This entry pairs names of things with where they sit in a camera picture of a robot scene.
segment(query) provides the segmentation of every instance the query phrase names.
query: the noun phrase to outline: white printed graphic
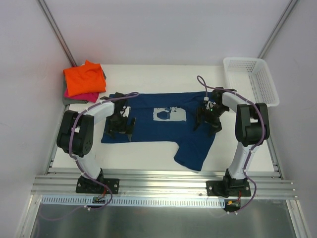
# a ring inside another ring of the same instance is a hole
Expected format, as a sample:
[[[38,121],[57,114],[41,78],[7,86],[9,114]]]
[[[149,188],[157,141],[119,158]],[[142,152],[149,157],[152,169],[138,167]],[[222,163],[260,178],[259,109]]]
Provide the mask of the white printed graphic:
[[[153,120],[156,121],[186,121],[186,111],[182,108],[154,108]]]

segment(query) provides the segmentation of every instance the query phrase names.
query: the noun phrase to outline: stack of clothes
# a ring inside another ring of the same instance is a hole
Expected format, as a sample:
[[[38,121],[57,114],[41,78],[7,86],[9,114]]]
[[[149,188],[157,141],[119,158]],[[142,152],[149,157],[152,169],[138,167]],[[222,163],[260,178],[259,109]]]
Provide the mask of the stack of clothes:
[[[106,91],[106,76],[99,63],[86,60],[79,67],[65,69],[63,103],[95,103],[99,93]]]

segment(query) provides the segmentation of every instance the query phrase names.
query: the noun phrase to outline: gray cloth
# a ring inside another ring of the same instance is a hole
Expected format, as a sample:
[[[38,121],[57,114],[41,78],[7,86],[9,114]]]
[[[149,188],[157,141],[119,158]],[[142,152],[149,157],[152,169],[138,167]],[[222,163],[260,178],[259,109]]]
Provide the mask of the gray cloth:
[[[70,99],[70,98],[66,98],[64,97],[64,94],[66,92],[67,89],[67,84],[66,84],[66,79],[65,79],[65,75],[64,75],[64,79],[63,79],[63,95],[62,95],[62,100],[63,100],[63,104],[69,105],[69,104],[76,104],[76,103],[80,103],[80,104],[85,104],[88,103],[88,101],[85,100],[74,100],[74,99]]]

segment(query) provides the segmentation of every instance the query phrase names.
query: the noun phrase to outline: metal pole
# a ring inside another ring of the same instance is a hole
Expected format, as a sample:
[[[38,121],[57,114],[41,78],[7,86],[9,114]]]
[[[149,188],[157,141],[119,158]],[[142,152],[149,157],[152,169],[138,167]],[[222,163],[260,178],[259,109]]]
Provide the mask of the metal pole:
[[[277,37],[278,33],[280,32],[280,30],[282,29],[284,23],[286,22],[286,20],[288,19],[288,17],[290,16],[291,12],[294,10],[295,6],[297,5],[297,3],[300,0],[290,0],[290,2],[288,3],[286,9],[284,10],[284,12],[282,13],[281,17],[279,18],[276,26],[274,27],[272,33],[270,34],[269,38],[267,39],[266,43],[264,44],[258,58],[260,59],[264,59],[265,56],[267,55],[267,52],[269,51],[269,49],[272,46],[272,43],[274,42],[275,38]]]
[[[43,13],[44,13],[44,16],[46,17],[46,19],[49,21],[53,31],[54,31],[54,34],[56,35],[61,47],[63,48],[64,50],[64,53],[66,54],[70,64],[72,67],[76,67],[77,66],[77,63],[73,57],[73,55],[71,54],[64,38],[63,38],[63,35],[61,34],[54,18],[53,18],[53,15],[48,7],[48,5],[46,4],[45,0],[37,0],[38,4],[40,5]]]

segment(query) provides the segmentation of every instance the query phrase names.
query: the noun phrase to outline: pink cloth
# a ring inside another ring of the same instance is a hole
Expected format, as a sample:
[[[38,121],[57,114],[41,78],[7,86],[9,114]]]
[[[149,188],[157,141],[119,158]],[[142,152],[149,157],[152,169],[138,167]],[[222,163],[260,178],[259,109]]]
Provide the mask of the pink cloth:
[[[84,93],[84,94],[79,94],[73,97],[69,97],[68,90],[66,89],[64,97],[74,99],[74,100],[86,100],[86,101],[95,103],[99,97],[99,93]]]

